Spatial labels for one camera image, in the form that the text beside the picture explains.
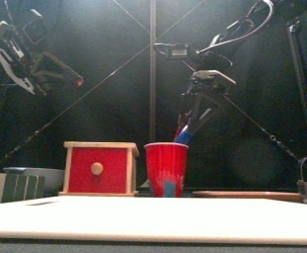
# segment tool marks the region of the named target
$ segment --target white table surface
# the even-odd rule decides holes
[[[307,205],[60,196],[0,204],[0,238],[307,245]]]

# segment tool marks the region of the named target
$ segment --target metal rod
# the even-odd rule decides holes
[[[298,85],[299,96],[300,96],[300,105],[302,105],[303,115],[304,115],[304,125],[306,125],[306,130],[307,130],[307,83],[306,83],[306,78],[303,74],[302,57],[299,53],[299,45],[298,45],[298,37],[296,37],[298,29],[299,29],[299,21],[296,21],[296,23],[287,28],[287,38],[288,38],[292,64],[294,64],[294,70],[295,70],[296,85]]]
[[[156,2],[151,0],[151,78],[149,78],[149,142],[155,142],[155,26]]]

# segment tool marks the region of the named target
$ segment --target knob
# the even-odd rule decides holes
[[[99,162],[95,162],[92,164],[92,166],[91,166],[91,172],[92,172],[92,174],[97,176],[97,175],[100,175],[103,173],[103,170],[104,170],[103,164],[99,163]]]

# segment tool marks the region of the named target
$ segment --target red wooden box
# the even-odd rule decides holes
[[[133,196],[136,145],[128,142],[73,142],[66,147],[60,195]]]

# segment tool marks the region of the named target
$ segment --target red plastic cup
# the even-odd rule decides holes
[[[188,146],[175,142],[145,145],[148,180],[153,197],[181,196]]]

